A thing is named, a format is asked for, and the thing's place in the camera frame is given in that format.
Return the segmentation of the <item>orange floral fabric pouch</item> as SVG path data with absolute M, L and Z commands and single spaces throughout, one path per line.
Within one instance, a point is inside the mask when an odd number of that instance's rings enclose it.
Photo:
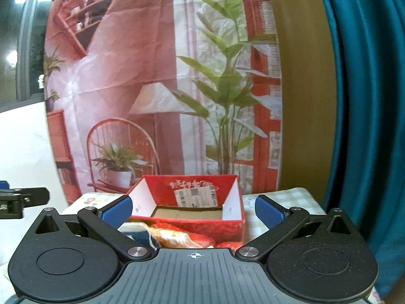
M 193 233 L 172 226 L 168 223 L 158 223 L 148 227 L 151 236 L 161 247 L 167 249 L 221 249 L 233 251 L 242 246 L 242 242 L 216 242 L 212 237 Z

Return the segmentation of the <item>navy drawstring pouch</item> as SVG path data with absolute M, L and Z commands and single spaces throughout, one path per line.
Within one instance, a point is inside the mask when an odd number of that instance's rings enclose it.
M 146 229 L 127 229 L 121 230 L 121 232 L 150 251 L 157 251 L 161 248 L 158 241 Z

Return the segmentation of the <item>printed living room backdrop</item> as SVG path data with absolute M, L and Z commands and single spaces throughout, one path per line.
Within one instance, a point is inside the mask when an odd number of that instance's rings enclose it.
M 44 89 L 68 203 L 145 175 L 279 182 L 281 70 L 270 0 L 52 0 Z

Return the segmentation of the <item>green plaid bunny tablecloth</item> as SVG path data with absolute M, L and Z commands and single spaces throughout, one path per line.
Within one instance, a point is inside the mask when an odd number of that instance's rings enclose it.
M 240 218 L 237 220 L 226 220 L 220 212 L 220 217 L 207 217 L 203 222 L 202 216 L 204 211 L 199 213 L 196 209 L 194 212 L 191 212 L 191 217 L 180 217 L 180 213 L 174 214 L 174 217 L 170 217 L 173 214 L 170 215 L 169 213 L 159 215 L 158 208 L 167 208 L 169 210 L 171 208 L 174 210 L 186 208 L 186 205 L 183 203 L 186 199 L 191 198 L 191 192 L 194 192 L 195 188 L 175 188 L 169 190 L 168 193 L 163 193 L 163 190 L 153 192 L 148 188 L 134 189 L 130 192 L 133 205 L 133 220 L 125 222 L 123 226 L 120 226 L 119 230 L 142 244 L 142 246 L 147 246 L 151 249 L 157 249 L 159 245 L 163 248 L 163 242 L 161 242 L 163 240 L 158 240 L 157 235 L 151 234 L 151 230 L 170 229 L 173 232 L 187 233 L 187 239 L 191 242 L 187 242 L 186 244 L 190 244 L 190 248 L 198 248 L 199 245 L 206 248 L 216 246 L 216 248 L 232 248 L 235 250 L 239 246 L 242 246 L 242 243 L 247 243 L 268 230 L 267 224 L 261 222 L 255 214 L 255 201 L 259 195 L 270 198 L 287 210 L 293 206 L 299 206 L 312 215 L 325 215 L 325 211 L 320 208 L 310 193 L 303 188 L 242 196 L 243 209 L 240 203 L 236 204 L 236 207 L 238 209 L 241 208 L 242 213 L 245 214 L 245 217 L 243 218 L 242 216 L 241 220 Z M 161 194 L 164 200 L 162 203 L 158 203 L 158 198 L 161 198 L 158 195 Z M 66 208 L 62 214 L 75 215 L 80 209 L 85 208 L 85 206 L 94 206 L 101 209 L 118 197 L 118 194 L 87 193 Z M 232 207 L 235 206 L 234 201 L 236 199 L 232 198 L 230 204 Z M 155 210 L 149 209 L 141 214 L 141 208 L 138 206 L 143 203 L 153 203 L 152 207 Z M 209 208 L 204 206 L 204 209 L 205 213 L 207 213 L 207 209 Z

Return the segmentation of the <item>red strawberry cardboard box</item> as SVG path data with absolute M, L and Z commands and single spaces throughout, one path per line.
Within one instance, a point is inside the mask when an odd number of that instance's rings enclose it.
M 211 245 L 242 243 L 246 216 L 235 175 L 149 175 L 127 192 L 131 222 L 208 237 Z

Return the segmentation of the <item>dark window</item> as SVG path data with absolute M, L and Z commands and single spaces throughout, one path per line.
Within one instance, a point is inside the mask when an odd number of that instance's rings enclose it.
M 44 44 L 51 1 L 0 0 L 1 111 L 44 100 Z

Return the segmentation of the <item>teal curtain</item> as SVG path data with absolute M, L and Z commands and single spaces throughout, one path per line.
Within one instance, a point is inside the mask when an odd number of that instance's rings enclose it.
M 386 296 L 404 275 L 404 0 L 323 0 L 336 68 L 325 209 L 367 241 Z

